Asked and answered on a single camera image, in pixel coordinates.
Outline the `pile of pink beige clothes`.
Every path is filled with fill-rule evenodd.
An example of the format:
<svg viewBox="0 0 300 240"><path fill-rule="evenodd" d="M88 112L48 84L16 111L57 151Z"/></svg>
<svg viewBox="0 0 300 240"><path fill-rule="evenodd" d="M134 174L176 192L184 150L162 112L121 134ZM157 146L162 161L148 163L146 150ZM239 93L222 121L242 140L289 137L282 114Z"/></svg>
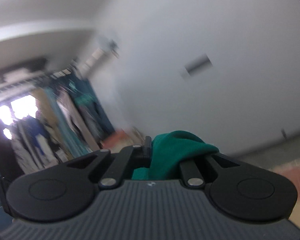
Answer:
<svg viewBox="0 0 300 240"><path fill-rule="evenodd" d="M135 128L127 131L119 129L101 141L101 145L102 148L109 149L112 153L117 153L127 146L143 145L144 141L145 137Z"/></svg>

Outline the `hanging clothes rack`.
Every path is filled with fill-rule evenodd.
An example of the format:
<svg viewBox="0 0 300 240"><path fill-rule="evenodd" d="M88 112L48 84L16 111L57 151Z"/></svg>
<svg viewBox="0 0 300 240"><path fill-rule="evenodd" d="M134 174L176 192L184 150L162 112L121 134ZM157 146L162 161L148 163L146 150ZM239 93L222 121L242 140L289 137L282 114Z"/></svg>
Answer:
<svg viewBox="0 0 300 240"><path fill-rule="evenodd" d="M0 102L0 176L14 180L87 155L113 133L76 68L36 79L30 91Z"/></svg>

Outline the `green zip hoodie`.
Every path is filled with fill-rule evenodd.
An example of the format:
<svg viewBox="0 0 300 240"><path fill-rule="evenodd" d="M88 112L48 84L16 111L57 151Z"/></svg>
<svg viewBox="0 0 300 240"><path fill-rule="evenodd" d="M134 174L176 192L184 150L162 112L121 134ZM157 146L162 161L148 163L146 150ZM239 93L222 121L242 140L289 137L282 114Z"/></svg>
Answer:
<svg viewBox="0 0 300 240"><path fill-rule="evenodd" d="M198 155L218 153L216 146L205 143L187 131L157 135L152 141L152 160L149 168L134 170L133 180L168 180L178 164Z"/></svg>

